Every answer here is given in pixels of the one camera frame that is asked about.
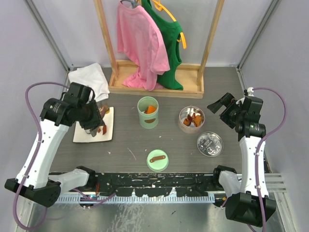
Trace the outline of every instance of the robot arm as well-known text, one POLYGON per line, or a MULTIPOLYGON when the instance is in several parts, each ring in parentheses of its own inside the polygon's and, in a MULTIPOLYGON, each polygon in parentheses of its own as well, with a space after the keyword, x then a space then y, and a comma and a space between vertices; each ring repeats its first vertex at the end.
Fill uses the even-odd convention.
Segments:
POLYGON ((266 212, 266 220, 276 211, 276 202, 268 198, 264 175, 264 147, 256 154, 261 139, 266 135, 265 125, 259 123, 263 101, 253 96, 252 88, 245 91, 245 97, 237 101, 226 93, 217 102, 207 106, 216 113, 222 106, 226 109, 220 119, 238 133, 242 154, 242 181, 239 182, 235 169, 218 166, 214 170, 214 181, 226 192, 225 215, 227 219, 262 226, 262 215, 257 188, 260 188, 266 212), (258 155, 258 176, 260 185, 256 186, 255 157, 258 155))
MULTIPOLYGON (((96 130, 103 124, 98 106, 94 100, 88 102, 91 88, 71 83, 63 99, 49 99, 41 112, 42 141, 40 150, 23 184, 20 195, 50 207, 61 193, 80 186, 95 185, 95 171, 86 167, 77 167, 74 171, 52 176, 48 175, 61 140, 75 121, 79 121, 85 130, 96 130)), ((34 155, 38 135, 23 168, 14 179, 8 179, 5 188, 16 192, 24 173, 34 155)))

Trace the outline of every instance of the pink t-shirt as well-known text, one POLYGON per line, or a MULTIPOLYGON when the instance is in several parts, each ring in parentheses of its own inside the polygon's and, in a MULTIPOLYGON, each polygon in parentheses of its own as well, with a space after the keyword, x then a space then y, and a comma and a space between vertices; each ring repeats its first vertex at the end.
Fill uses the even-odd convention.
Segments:
POLYGON ((158 26, 142 6, 129 9, 118 3, 117 48, 139 66, 123 85, 149 91, 163 88, 156 80, 169 70, 168 55, 158 26))

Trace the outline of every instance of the white cloth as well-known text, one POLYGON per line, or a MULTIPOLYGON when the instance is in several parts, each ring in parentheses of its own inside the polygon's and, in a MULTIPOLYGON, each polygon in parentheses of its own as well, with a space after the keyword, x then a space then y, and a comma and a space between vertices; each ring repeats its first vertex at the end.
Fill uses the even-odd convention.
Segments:
POLYGON ((69 72, 69 80, 71 83, 76 82, 91 87, 95 92, 95 100, 97 102, 108 99, 108 94, 110 93, 108 83, 102 68, 98 63, 69 72))

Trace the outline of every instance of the clothes hanger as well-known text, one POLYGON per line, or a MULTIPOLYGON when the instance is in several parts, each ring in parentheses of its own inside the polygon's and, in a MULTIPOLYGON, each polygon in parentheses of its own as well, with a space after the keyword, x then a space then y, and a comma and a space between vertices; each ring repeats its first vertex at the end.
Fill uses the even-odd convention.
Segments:
POLYGON ((130 2, 131 5, 132 5, 132 8, 135 8, 135 7, 138 6, 138 4, 137 4, 136 2, 134 2, 134 1, 132 1, 132 0, 121 0, 120 2, 122 3, 123 1, 128 1, 128 2, 130 2))
MULTIPOLYGON (((174 22, 177 21, 177 20, 175 19, 175 17, 171 14, 171 12, 169 12, 169 10, 166 9, 161 3, 159 3, 159 2, 157 2, 157 1, 155 1, 155 0, 151 0, 151 1, 154 2, 154 5, 155 5, 156 8, 157 8, 157 6, 158 6, 158 7, 160 6, 163 10, 165 10, 166 13, 168 13, 168 15, 172 18, 172 20, 173 20, 174 22)), ((177 41, 178 41, 178 42, 182 42, 182 43, 183 43, 183 48, 186 49, 186 48, 187 48, 187 44, 186 44, 186 42, 185 42, 185 37, 184 37, 183 32, 180 32, 180 37, 181 37, 181 40, 177 40, 177 41)))
POLYGON ((156 7, 156 9, 158 10, 158 11, 163 11, 163 8, 161 7, 161 6, 159 6, 158 4, 154 4, 155 5, 155 7, 156 7))

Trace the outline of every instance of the clothes rack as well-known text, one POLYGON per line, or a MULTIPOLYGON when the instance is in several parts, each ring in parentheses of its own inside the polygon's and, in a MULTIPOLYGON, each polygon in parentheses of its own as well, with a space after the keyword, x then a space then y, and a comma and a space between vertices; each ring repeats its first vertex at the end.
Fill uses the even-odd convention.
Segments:
POLYGON ((147 91, 142 88, 129 88, 122 85, 122 82, 132 75, 137 65, 130 60, 116 60, 112 48, 112 42, 109 35, 105 13, 101 0, 94 0, 98 20, 103 34, 105 46, 112 66, 112 76, 109 83, 111 93, 118 94, 135 94, 149 96, 165 96, 178 98, 197 98, 202 99, 204 96, 204 69, 207 58, 211 49, 212 41, 217 29, 220 14, 224 0, 217 0, 215 12, 211 22, 211 28, 205 45, 204 55, 201 64, 180 64, 176 71, 176 80, 182 84, 183 90, 155 89, 147 91))

